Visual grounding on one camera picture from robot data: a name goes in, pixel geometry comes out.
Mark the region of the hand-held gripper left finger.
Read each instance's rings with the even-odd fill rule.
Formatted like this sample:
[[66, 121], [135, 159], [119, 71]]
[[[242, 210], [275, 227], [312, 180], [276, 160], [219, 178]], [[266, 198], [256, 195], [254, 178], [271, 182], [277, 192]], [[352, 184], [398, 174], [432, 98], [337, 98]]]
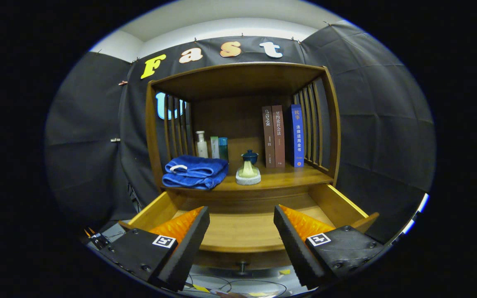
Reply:
[[152, 211], [152, 206], [144, 208], [114, 242], [95, 233], [94, 245], [101, 257], [129, 277], [172, 292], [181, 291], [210, 224], [209, 209], [201, 206], [178, 217], [167, 215], [164, 223], [150, 228], [142, 221]]

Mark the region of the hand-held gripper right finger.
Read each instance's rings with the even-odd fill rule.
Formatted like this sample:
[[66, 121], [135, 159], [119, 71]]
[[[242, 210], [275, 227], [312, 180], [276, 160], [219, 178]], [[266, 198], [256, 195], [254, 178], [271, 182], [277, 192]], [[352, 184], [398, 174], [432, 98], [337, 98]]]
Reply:
[[301, 285], [309, 290], [360, 272], [384, 246], [351, 225], [329, 226], [286, 206], [273, 222]]

